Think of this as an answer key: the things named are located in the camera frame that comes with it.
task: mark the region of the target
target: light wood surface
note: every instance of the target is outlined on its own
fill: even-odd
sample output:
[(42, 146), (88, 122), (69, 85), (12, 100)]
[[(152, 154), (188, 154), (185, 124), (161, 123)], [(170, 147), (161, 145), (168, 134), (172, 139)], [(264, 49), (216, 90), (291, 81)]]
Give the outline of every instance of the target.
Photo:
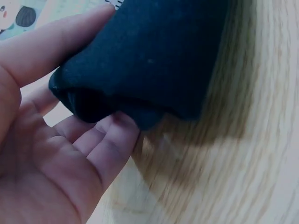
[(232, 0), (202, 119), (147, 134), (90, 223), (299, 224), (298, 104), (299, 0)]

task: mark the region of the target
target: dark blue fabric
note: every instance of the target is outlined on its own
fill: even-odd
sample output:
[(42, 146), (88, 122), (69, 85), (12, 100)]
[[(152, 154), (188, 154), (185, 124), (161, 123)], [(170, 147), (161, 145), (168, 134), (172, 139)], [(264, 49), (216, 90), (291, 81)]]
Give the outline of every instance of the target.
[(228, 0), (125, 0), (92, 43), (58, 68), (49, 87), (86, 122), (116, 111), (142, 130), (165, 113), (197, 119), (227, 10)]

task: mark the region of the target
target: skin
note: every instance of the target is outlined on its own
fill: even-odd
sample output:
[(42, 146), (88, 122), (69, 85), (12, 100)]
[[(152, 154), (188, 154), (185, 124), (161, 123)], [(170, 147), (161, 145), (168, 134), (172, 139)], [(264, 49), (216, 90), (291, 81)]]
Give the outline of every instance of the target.
[(0, 43), (0, 223), (86, 223), (130, 157), (140, 131), (127, 115), (92, 125), (71, 116), (49, 127), (43, 116), (58, 100), (48, 87), (20, 93), (88, 44), (113, 14), (105, 5)]

